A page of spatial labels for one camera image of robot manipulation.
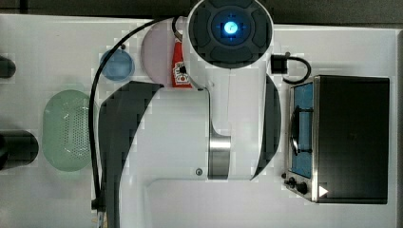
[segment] black cylinder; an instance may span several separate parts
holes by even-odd
[[[0,170],[33,162],[38,150],[38,142],[28,131],[0,131]]]
[[[15,63],[0,56],[0,78],[10,78],[15,73]]]

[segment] blue led light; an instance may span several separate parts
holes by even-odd
[[[238,31],[238,25],[235,22],[227,22],[225,23],[224,30],[228,34],[234,34]]]

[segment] black knob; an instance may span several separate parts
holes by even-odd
[[[308,193],[308,186],[305,182],[297,183],[297,191],[302,195],[305,195]]]
[[[284,183],[288,184],[288,186],[290,186],[291,188],[295,188],[297,182],[294,178],[290,178],[289,180],[285,180]]]

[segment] electronic device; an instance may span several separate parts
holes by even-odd
[[[287,188],[312,202],[387,203],[389,96],[387,78],[291,86]]]

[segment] green mesh strainer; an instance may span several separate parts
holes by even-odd
[[[77,171],[91,161],[88,103],[89,97],[83,92],[66,90],[54,95],[45,107],[43,151],[59,170]]]

